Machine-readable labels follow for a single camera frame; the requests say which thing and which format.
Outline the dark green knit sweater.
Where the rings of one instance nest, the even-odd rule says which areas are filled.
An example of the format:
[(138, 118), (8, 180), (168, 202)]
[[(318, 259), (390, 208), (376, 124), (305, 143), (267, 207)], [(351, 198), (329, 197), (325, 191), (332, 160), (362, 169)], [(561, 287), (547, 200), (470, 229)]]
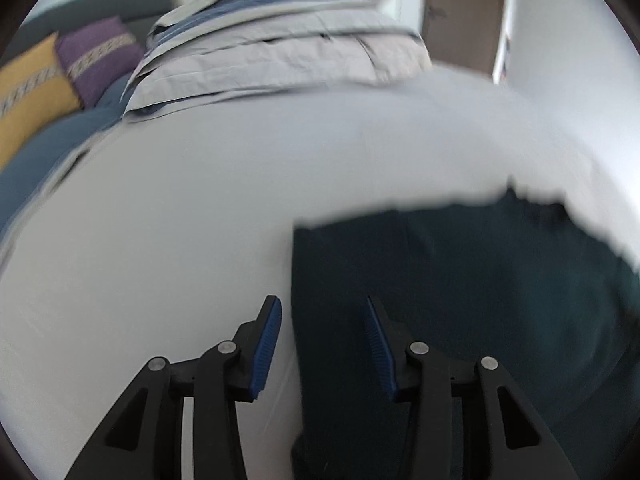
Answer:
[(502, 363), (583, 479), (639, 474), (639, 278), (561, 204), (389, 210), (293, 236), (299, 479), (391, 479), (408, 410), (386, 396), (363, 311), (445, 356)]

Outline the white bed sheet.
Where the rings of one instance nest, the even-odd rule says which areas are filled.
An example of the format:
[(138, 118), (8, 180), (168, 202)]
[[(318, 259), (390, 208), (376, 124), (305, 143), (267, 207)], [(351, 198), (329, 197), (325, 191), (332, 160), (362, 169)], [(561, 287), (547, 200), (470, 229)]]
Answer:
[(509, 184), (638, 259), (638, 211), (597, 157), (467, 70), (121, 122), (68, 156), (2, 243), (2, 424), (38, 478), (61, 479), (149, 359), (196, 358), (265, 296), (288, 300), (296, 223)]

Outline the blue blanket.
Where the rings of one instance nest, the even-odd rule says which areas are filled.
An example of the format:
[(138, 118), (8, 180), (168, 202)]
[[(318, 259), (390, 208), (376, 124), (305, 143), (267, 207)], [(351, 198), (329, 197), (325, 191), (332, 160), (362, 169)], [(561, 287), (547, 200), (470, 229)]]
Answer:
[(125, 91), (130, 76), (110, 84), (94, 107), (40, 130), (1, 170), (1, 235), (75, 148), (119, 121), (131, 96)]

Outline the yellow patterned cushion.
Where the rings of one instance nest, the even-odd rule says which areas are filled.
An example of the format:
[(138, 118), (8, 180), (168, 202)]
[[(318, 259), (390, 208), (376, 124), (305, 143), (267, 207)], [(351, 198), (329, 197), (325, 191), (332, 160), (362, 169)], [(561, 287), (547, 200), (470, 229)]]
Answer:
[(1, 69), (1, 168), (42, 128), (81, 108), (56, 40), (55, 32)]

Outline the purple patterned cushion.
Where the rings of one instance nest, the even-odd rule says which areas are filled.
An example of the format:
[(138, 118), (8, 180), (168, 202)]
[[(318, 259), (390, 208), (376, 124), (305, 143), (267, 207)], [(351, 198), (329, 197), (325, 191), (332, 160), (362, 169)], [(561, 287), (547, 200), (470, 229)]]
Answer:
[(132, 72), (144, 53), (117, 16), (58, 37), (55, 52), (85, 108), (94, 107), (113, 82)]

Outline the grey folded duvet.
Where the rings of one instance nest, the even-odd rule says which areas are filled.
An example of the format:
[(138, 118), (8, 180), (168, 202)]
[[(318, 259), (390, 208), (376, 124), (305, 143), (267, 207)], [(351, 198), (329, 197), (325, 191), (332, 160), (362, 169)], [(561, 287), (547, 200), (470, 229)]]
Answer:
[(185, 32), (132, 73), (133, 120), (264, 93), (334, 84), (387, 86), (430, 70), (421, 37), (374, 9), (283, 13)]

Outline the brown wooden door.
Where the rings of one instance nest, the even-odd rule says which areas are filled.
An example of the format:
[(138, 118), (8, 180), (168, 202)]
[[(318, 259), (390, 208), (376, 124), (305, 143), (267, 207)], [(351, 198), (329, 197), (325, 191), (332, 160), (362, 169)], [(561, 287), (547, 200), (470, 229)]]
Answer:
[(504, 0), (425, 0), (422, 36), (437, 62), (494, 71)]

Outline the dark grey headboard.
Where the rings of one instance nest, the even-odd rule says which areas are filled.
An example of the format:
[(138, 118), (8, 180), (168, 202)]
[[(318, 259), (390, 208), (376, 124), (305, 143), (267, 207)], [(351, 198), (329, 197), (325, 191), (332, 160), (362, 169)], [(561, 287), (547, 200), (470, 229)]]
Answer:
[(70, 0), (45, 10), (21, 24), (1, 55), (9, 63), (54, 32), (66, 35), (91, 23), (117, 16), (146, 46), (153, 24), (178, 6), (180, 0)]

